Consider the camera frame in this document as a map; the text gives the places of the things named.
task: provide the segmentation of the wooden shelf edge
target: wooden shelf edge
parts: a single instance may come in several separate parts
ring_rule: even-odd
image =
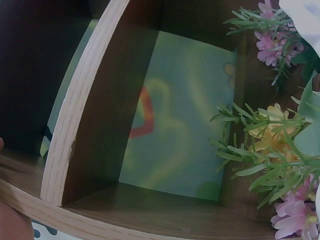
[[[81,116],[99,65],[130,0],[111,0],[81,56],[53,133],[41,187],[41,199],[62,205],[69,160]]]
[[[83,240],[193,240],[131,230],[73,213],[0,179],[0,200],[22,214]]]

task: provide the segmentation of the wooden board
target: wooden board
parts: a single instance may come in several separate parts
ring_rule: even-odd
[[[256,240],[263,236],[261,239],[273,240],[275,233],[269,224],[251,222],[209,200],[124,183],[72,203],[66,209],[126,229],[182,239]]]
[[[274,240],[274,230],[270,227],[248,221],[212,204],[198,204],[185,197],[181,197],[185,200],[181,201],[170,194],[168,197],[166,193],[150,192],[152,190],[145,193],[137,191],[139,196],[153,199],[154,204],[159,205],[159,208],[148,212],[153,204],[144,204],[141,198],[133,200],[127,191],[113,195],[113,201],[110,198],[106,200],[111,193],[109,190],[98,192],[61,208],[0,179],[1,201],[32,219],[83,240]]]
[[[39,154],[51,108],[90,22],[86,0],[0,1],[0,136]]]
[[[0,178],[39,198],[45,164],[41,157],[4,149],[0,154]]]
[[[41,198],[55,205],[119,178],[161,6],[148,0],[128,3],[109,3],[61,107],[41,191]]]

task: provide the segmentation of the white flower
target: white flower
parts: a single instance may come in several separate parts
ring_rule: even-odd
[[[320,58],[320,0],[279,0],[279,6]]]

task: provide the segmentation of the pink flower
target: pink flower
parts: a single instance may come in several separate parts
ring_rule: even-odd
[[[282,199],[284,200],[283,203],[274,205],[275,211],[279,217],[287,216],[288,213],[286,212],[286,209],[292,208],[299,201],[299,199],[291,191],[289,191]]]
[[[304,203],[303,200],[296,201],[289,200],[290,204],[287,204],[283,209],[283,216],[274,216],[271,222],[274,224],[274,228],[278,229],[275,233],[275,239],[282,239],[292,234],[297,234],[306,237],[306,239],[315,238],[318,236],[318,219],[316,213],[312,210],[312,205]]]
[[[310,174],[304,181],[303,185],[301,185],[296,190],[294,195],[298,200],[304,200],[304,201],[307,200],[309,197],[310,190],[313,191],[315,188],[317,188],[317,181],[314,181],[313,186],[310,187],[310,184],[313,178],[314,178],[314,175]]]
[[[304,50],[304,46],[301,43],[295,43],[286,48],[286,53],[283,53],[283,47],[288,41],[288,33],[277,32],[276,37],[273,39],[273,34],[265,32],[260,34],[254,32],[256,38],[260,41],[256,43],[256,46],[260,50],[257,54],[257,58],[264,62],[267,66],[275,67],[280,58],[284,58],[285,63],[288,67],[291,66],[291,59],[298,53]]]
[[[272,19],[274,16],[274,12],[272,11],[271,0],[264,0],[264,3],[259,2],[258,7],[261,12],[260,16],[265,19]]]
[[[260,61],[264,62],[267,66],[272,65],[273,67],[275,67],[277,65],[278,59],[281,56],[282,48],[278,50],[273,49],[279,47],[279,43],[277,41],[274,41],[272,39],[271,33],[268,32],[262,35],[255,31],[254,35],[260,40],[256,43],[256,46],[260,50],[257,54],[257,58]]]

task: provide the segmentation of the patterned fabric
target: patterned fabric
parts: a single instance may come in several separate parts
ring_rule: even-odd
[[[80,240],[79,238],[67,235],[46,226],[36,220],[32,220],[34,240]]]

